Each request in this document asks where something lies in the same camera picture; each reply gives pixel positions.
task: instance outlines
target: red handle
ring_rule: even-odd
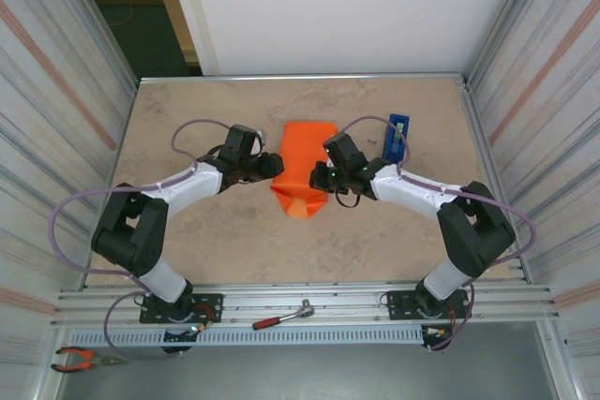
[[[263,328],[269,328],[274,325],[277,325],[278,323],[281,323],[281,320],[279,320],[279,318],[270,318],[270,319],[261,320],[259,322],[254,322],[252,324],[252,328],[254,330],[262,330]]]
[[[81,372],[82,370],[91,369],[93,365],[90,362],[90,358],[96,356],[96,353],[93,350],[87,350],[81,347],[63,347],[58,349],[55,353],[57,355],[75,353],[76,355],[80,355],[84,359],[84,361],[75,365],[52,364],[50,366],[52,370],[60,372],[61,374],[72,374],[73,372]]]

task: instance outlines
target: pliers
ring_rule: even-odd
[[[114,358],[112,356],[98,356],[93,350],[87,350],[80,347],[63,347],[55,352],[57,355],[74,353],[83,357],[83,361],[75,365],[59,365],[52,364],[50,368],[61,374],[72,374],[74,372],[81,372],[82,370],[89,370],[95,365],[113,365],[124,363],[125,360]]]

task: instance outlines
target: white wall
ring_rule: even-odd
[[[207,75],[463,71],[505,0],[181,0]]]

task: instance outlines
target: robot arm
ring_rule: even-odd
[[[158,182],[158,190],[113,193],[92,237],[92,249],[138,277],[164,303],[171,319],[185,318],[191,307],[191,285],[162,257],[167,221],[192,203],[232,185],[282,173],[281,157],[263,153],[262,147],[260,132],[232,126],[217,156],[198,158],[195,169],[192,166]],[[189,177],[183,177],[190,171]],[[179,183],[169,183],[182,178]]]
[[[438,220],[448,258],[416,286],[416,300],[428,316],[444,309],[457,289],[480,276],[515,241],[515,232],[498,207],[445,192],[493,199],[480,183],[446,185],[405,170],[400,177],[396,164],[381,158],[367,161],[345,133],[323,147],[330,163],[317,163],[310,175],[311,187],[341,194],[351,190],[357,196],[392,201]],[[440,192],[425,186],[435,186]]]

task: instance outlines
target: perforated metal strip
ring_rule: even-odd
[[[169,346],[296,346],[308,344],[422,344],[419,325],[366,325],[343,327],[276,327],[255,332],[241,328],[213,328],[196,342],[164,342],[164,329],[123,329],[111,332],[111,340],[121,347]],[[77,330],[71,346],[107,347],[101,330]]]

